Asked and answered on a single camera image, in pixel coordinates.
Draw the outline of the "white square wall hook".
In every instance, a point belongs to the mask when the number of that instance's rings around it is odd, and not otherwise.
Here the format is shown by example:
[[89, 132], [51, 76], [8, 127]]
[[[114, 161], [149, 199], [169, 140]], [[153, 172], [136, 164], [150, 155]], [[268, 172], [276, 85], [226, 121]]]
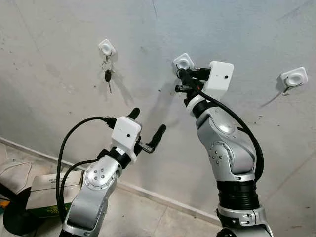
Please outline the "white square wall hook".
[[289, 70], [287, 72], [281, 73], [279, 76], [285, 86], [281, 93], [284, 96], [287, 95], [287, 91], [290, 89], [302, 86], [309, 81], [309, 76], [305, 67]]
[[104, 39], [103, 41], [101, 41], [98, 44], [98, 48], [104, 55], [106, 63], [109, 62], [109, 59], [111, 59], [111, 57], [117, 54], [117, 50], [114, 48], [114, 46], [108, 39]]
[[178, 72], [180, 69], [183, 70], [193, 70], [196, 68], [194, 61], [187, 53], [183, 53], [180, 56], [172, 60], [172, 65], [174, 66], [175, 72]]

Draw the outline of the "key with black head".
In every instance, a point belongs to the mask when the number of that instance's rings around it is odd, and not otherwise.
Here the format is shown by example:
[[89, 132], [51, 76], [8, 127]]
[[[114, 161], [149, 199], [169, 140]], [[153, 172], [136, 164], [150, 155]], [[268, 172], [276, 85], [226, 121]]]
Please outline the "key with black head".
[[104, 80], [108, 84], [108, 92], [112, 93], [111, 80], [112, 80], [113, 69], [108, 57], [106, 57], [106, 60], [102, 63], [101, 67], [102, 67], [102, 70], [104, 71]]

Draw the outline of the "black round stand base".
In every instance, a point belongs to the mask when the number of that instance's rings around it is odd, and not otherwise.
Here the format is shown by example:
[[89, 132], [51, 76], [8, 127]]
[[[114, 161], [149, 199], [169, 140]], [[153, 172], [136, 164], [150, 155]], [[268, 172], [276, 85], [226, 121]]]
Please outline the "black round stand base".
[[31, 188], [15, 193], [9, 187], [0, 183], [0, 196], [7, 198], [8, 204], [4, 211], [3, 223], [5, 229], [14, 235], [26, 235], [33, 233], [43, 225], [45, 219], [37, 217], [26, 210]]

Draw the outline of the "white and green cardboard box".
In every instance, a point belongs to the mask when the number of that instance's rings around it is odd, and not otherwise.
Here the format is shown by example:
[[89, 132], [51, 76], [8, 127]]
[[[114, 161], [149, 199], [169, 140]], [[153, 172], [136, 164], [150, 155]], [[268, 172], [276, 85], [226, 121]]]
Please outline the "white and green cardboard box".
[[[82, 178], [83, 171], [72, 171], [66, 178], [63, 200], [66, 208], [70, 208], [72, 201], [79, 194]], [[35, 177], [25, 209], [40, 218], [58, 217], [55, 185], [56, 174]]]

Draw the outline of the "white fabric bundle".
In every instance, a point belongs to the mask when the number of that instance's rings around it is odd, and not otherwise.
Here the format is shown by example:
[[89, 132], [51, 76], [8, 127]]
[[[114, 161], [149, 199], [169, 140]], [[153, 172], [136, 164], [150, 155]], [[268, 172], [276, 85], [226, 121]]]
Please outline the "white fabric bundle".
[[33, 181], [33, 162], [5, 162], [0, 164], [0, 184], [18, 193], [30, 187]]

